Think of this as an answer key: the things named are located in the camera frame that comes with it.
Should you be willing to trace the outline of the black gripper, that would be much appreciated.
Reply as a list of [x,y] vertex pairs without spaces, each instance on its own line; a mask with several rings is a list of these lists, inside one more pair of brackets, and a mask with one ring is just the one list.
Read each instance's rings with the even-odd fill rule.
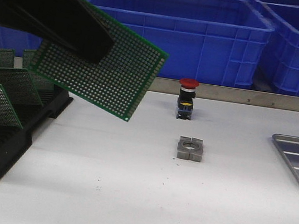
[[32,33],[95,64],[114,45],[81,0],[0,0],[0,26]]

